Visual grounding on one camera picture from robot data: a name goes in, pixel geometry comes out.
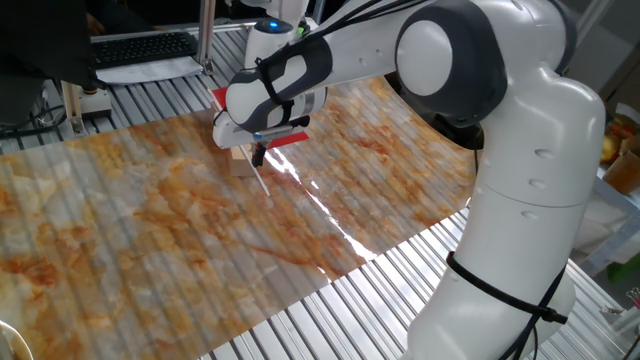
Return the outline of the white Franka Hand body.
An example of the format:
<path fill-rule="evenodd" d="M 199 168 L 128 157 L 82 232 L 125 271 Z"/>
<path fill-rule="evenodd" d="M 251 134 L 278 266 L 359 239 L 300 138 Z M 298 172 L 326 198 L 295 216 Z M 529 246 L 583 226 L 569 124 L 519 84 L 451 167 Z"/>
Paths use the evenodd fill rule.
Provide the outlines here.
<path fill-rule="evenodd" d="M 309 138 L 305 133 L 309 116 L 295 119 L 283 126 L 251 133 L 235 124 L 226 110 L 218 112 L 213 121 L 213 140 L 221 149 L 262 143 L 267 149 L 289 145 Z"/>

